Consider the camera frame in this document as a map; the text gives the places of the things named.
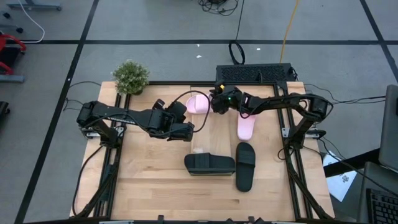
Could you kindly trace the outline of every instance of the potted plant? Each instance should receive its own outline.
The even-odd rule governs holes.
[[[119,94],[140,95],[148,82],[149,71],[137,62],[127,60],[111,73]]]

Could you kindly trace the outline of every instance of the keyboard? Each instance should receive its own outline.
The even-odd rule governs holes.
[[[291,64],[257,64],[257,65],[219,65],[217,80],[226,82],[276,83],[277,81],[295,81],[290,74]]]
[[[366,189],[369,222],[398,224],[398,198],[380,190]]]

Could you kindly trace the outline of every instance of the white paper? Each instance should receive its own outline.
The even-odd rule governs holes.
[[[337,162],[337,159],[331,157],[330,155],[326,155],[325,158],[323,158],[324,167],[329,164],[334,164],[335,162]],[[353,183],[355,176],[356,172],[350,171],[345,172],[344,174],[336,175],[334,177],[326,178],[326,181],[328,182],[329,193],[337,198],[337,200],[342,202],[347,194],[349,187]]]

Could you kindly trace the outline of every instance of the concrete floor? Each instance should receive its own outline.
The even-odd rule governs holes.
[[[62,86],[70,69],[93,0],[60,1],[63,10],[29,11],[46,30],[45,44],[28,45],[16,66],[24,84],[0,83],[0,100],[8,101],[12,113],[0,129],[0,217],[13,223],[49,128]],[[244,3],[238,39],[281,40],[294,0],[250,0]],[[366,1],[384,40],[398,40],[398,2]],[[196,1],[99,0],[87,40],[220,40],[234,39],[242,0],[228,17],[203,12]],[[20,39],[38,39],[40,30],[19,10],[4,4],[23,34],[3,30]],[[284,62],[290,62],[305,83],[329,89],[339,100],[385,94],[396,84],[386,56],[359,0],[301,0],[289,40],[325,40],[322,44],[290,44]],[[342,40],[328,45],[327,40]],[[344,40],[370,40],[347,45]],[[387,46],[398,58],[398,46]],[[245,44],[246,63],[276,63],[281,45]],[[143,63],[150,80],[214,80],[217,65],[232,64],[226,44],[86,44],[72,83],[112,79],[110,72],[126,59]],[[308,89],[330,99],[328,93]],[[92,84],[73,87],[68,97],[95,100],[99,88]],[[379,147],[383,103],[336,105],[320,127],[345,157]],[[68,110],[58,120],[49,153],[36,186],[25,222],[63,219],[69,216],[73,191],[83,159],[86,140]],[[341,216],[356,218],[360,190],[357,177],[343,203],[333,200]]]

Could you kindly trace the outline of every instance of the pink object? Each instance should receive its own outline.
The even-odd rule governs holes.
[[[202,94],[198,94],[189,98],[185,106],[191,114],[205,114],[209,108],[209,101]]]
[[[243,119],[238,114],[238,138],[241,141],[248,141],[253,135],[254,122],[256,121],[256,115],[252,115],[246,119]]]

